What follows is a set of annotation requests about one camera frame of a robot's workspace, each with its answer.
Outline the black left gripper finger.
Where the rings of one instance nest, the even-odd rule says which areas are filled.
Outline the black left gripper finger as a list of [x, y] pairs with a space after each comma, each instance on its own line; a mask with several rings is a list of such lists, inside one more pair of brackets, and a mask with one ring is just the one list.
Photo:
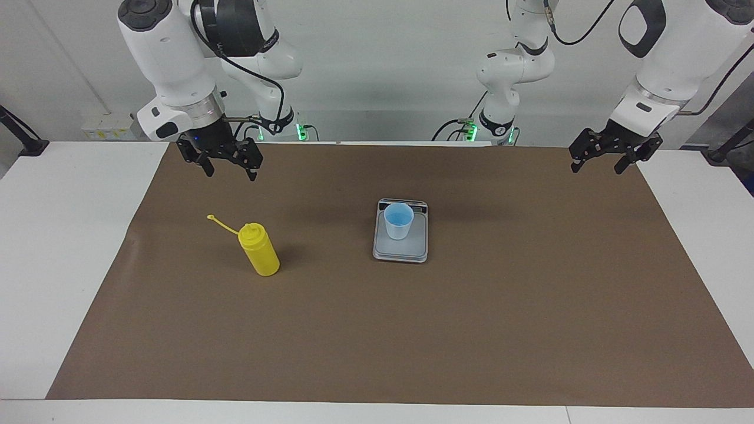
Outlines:
[[649, 161], [658, 148], [662, 145], [663, 138], [657, 132], [653, 132], [648, 138], [639, 140], [620, 140], [617, 148], [622, 157], [615, 164], [615, 174], [620, 175], [628, 167], [641, 161]]
[[591, 128], [585, 128], [579, 133], [568, 147], [568, 152], [573, 159], [573, 163], [571, 163], [572, 172], [579, 172], [586, 161], [605, 153], [603, 138], [602, 132], [595, 132]]

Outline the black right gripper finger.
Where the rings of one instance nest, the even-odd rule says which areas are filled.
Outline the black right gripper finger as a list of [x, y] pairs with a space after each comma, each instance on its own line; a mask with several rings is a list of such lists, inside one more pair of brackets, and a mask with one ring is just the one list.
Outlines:
[[187, 163], [197, 164], [205, 173], [207, 177], [212, 177], [214, 174], [214, 166], [206, 152], [199, 152], [193, 147], [191, 142], [178, 138], [177, 148], [180, 151], [183, 160]]
[[256, 145], [254, 140], [243, 140], [236, 143], [236, 153], [234, 154], [234, 163], [242, 167], [247, 173], [250, 181], [255, 181], [258, 170], [262, 166], [264, 156]]

